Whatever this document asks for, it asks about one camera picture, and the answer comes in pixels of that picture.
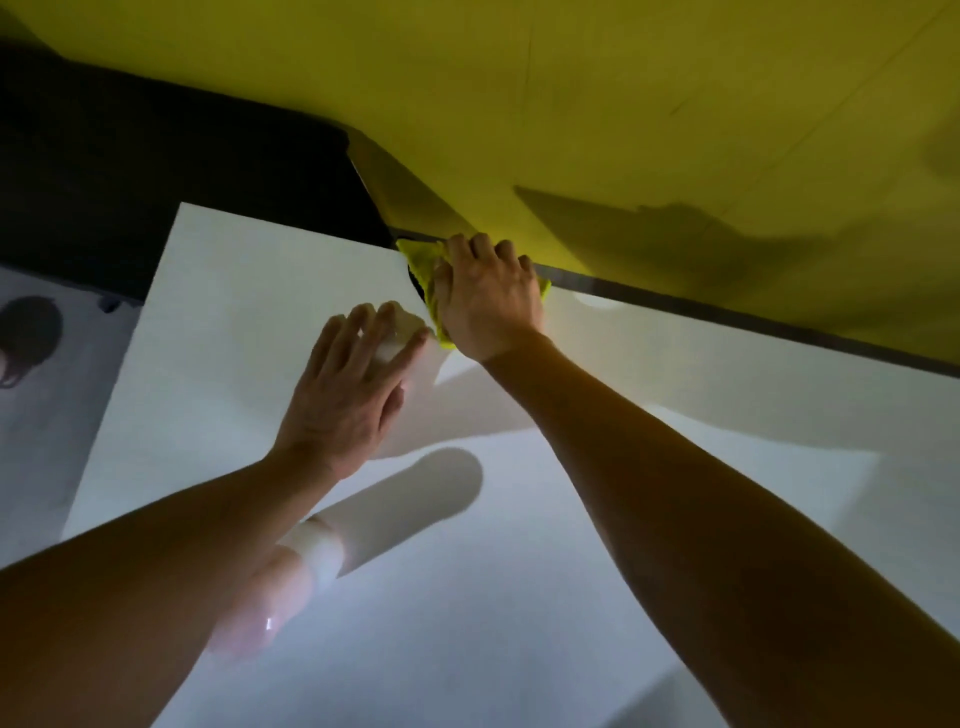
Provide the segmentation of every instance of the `black edge strip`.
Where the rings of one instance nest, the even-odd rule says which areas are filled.
[[[434,235],[424,235],[422,233],[404,231],[396,228],[390,228],[390,232],[397,238],[404,237],[410,240],[422,240],[428,243],[442,240],[442,238]],[[896,364],[897,366],[908,367],[909,369],[917,369],[921,372],[930,372],[935,375],[952,376],[953,378],[960,379],[960,365],[950,364],[949,362],[939,359],[931,359],[926,356],[901,352],[897,349],[889,349],[878,346],[877,344],[868,344],[863,341],[848,339],[832,333],[823,333],[813,328],[782,324],[778,321],[764,319],[749,313],[731,311],[728,308],[721,308],[720,306],[700,303],[690,299],[682,299],[677,296],[668,296],[665,293],[656,293],[655,291],[648,291],[644,288],[634,288],[632,285],[626,285],[625,283],[597,279],[582,273],[565,271],[562,268],[538,265],[537,271],[544,278],[550,279],[554,285],[568,291],[589,293],[593,296],[610,299],[611,301],[621,301],[623,303],[643,306],[644,308],[653,308],[657,311],[673,313],[677,316],[685,316],[688,319],[708,321],[711,324],[718,324],[723,327],[739,328],[744,331],[760,333],[764,336],[774,336],[778,339],[795,341],[798,344],[807,344],[811,347],[830,349],[833,352],[848,353],[853,356],[862,356],[866,359],[874,359],[887,364]]]

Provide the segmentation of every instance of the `forearm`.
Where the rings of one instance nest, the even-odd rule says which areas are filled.
[[[556,451],[637,599],[737,725],[836,719],[839,686],[859,717],[863,698],[910,681],[946,697],[942,675],[960,665],[949,635],[803,515],[546,340],[487,367]],[[889,700],[872,704],[891,715]]]
[[[305,458],[270,455],[0,571],[17,625],[4,724],[149,725],[232,594],[334,484]]]

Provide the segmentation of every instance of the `yellow surface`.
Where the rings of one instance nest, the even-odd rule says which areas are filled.
[[[960,362],[960,3],[7,0],[355,129],[387,222]]]

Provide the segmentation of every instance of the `microfiber cloth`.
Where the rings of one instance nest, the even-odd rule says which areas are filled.
[[[424,243],[419,240],[400,239],[396,242],[396,248],[407,259],[410,272],[414,274],[414,278],[417,279],[417,283],[423,289],[423,300],[426,302],[427,310],[430,311],[430,318],[433,319],[434,326],[437,327],[437,338],[440,345],[444,349],[456,349],[440,323],[440,312],[437,310],[437,294],[433,286],[433,270],[437,265],[437,260],[439,258],[448,260],[446,247],[441,243]],[[550,281],[537,276],[537,282],[540,284],[540,297],[542,299],[546,298],[546,292],[550,290]]]

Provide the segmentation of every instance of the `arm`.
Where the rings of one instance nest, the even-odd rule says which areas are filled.
[[[637,600],[737,726],[933,725],[960,646],[826,531],[570,362],[509,242],[447,243],[444,327],[550,442]]]
[[[327,322],[262,460],[0,571],[0,723],[153,722],[276,540],[396,417],[426,332],[370,376],[394,312],[371,315]]]

